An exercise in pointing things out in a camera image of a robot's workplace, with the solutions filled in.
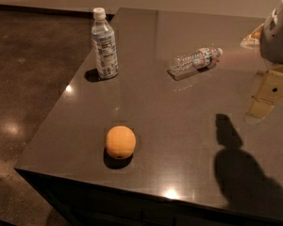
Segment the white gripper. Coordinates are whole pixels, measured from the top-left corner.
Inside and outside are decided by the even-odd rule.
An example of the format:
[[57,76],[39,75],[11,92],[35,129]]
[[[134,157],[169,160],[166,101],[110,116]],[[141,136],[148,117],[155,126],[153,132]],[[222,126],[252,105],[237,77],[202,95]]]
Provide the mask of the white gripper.
[[[264,24],[259,25],[241,41],[241,47],[255,49],[260,46],[261,56],[274,63],[283,65],[283,0],[279,2]],[[262,75],[258,91],[244,116],[250,124],[264,120],[283,100],[283,67],[273,67]]]

